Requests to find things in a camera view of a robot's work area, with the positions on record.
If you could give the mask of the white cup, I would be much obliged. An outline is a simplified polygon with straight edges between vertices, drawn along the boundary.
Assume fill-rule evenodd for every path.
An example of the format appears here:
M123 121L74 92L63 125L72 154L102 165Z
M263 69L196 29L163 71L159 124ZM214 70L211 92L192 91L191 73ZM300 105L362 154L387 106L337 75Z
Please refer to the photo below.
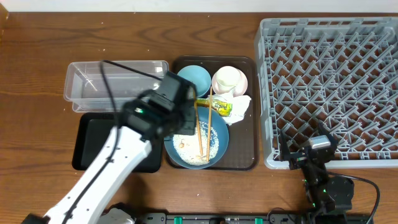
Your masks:
M232 66L221 67L215 73L218 90L222 93L232 90L240 81L241 75L237 68Z

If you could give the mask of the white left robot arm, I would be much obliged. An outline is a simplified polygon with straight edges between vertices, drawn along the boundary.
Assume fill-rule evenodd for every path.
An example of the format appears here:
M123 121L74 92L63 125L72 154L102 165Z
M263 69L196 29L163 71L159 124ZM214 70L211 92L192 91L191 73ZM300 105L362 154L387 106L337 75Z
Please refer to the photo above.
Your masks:
M44 216L24 223L97 223L128 175L150 154L156 141L180 131L193 108L195 85L167 72L156 90L128 101L114 116L115 125L101 151L75 186Z

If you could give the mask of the wooden chopstick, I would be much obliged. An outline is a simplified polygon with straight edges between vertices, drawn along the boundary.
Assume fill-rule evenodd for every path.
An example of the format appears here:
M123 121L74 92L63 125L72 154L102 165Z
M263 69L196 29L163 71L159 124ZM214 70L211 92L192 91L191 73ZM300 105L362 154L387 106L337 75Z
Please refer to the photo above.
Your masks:
M210 98L208 107L208 135L207 135L207 150L206 150L206 161L210 161L210 141L211 141L211 117L212 117L212 101L213 101L213 87L210 87Z
M195 109L196 128L197 128L197 137L198 137L200 156L203 156L203 146L201 143L201 129L200 129L200 121L199 121L199 117L198 117L196 90L193 91L193 99L194 99L193 105L194 105L194 109Z

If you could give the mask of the white napkin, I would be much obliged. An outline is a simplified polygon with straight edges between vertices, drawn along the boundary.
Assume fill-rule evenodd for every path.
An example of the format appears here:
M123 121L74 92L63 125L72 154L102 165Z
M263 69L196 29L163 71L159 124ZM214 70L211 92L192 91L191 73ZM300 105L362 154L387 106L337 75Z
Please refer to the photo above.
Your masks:
M249 108L251 97L247 95L233 96L231 93L223 93L220 95L213 95L214 99L225 101L233 105L232 112L229 116L221 116L226 124L232 125L244 119L246 111Z

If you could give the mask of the yellow green snack wrapper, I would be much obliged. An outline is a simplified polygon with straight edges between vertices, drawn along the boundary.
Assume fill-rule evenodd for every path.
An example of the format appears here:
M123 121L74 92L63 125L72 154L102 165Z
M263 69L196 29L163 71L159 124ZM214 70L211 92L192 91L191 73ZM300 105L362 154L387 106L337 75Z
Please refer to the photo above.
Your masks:
M210 99L199 98L196 100L197 106L209 107ZM225 101L212 99L211 107L220 115L220 116L229 116L232 112L233 105L231 103L227 103Z

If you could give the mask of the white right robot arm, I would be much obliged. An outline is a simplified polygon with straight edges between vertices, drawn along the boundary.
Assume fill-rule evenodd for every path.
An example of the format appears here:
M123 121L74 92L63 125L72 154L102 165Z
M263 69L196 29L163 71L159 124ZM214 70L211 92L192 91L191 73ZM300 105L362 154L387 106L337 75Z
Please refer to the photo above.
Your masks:
M307 199L313 204L301 223L348 223L346 211L352 209L354 182L327 173L325 164L335 157L338 141L318 124L318 136L309 138L298 152L290 152L287 136L280 136L280 160L289 169L300 169L305 177Z

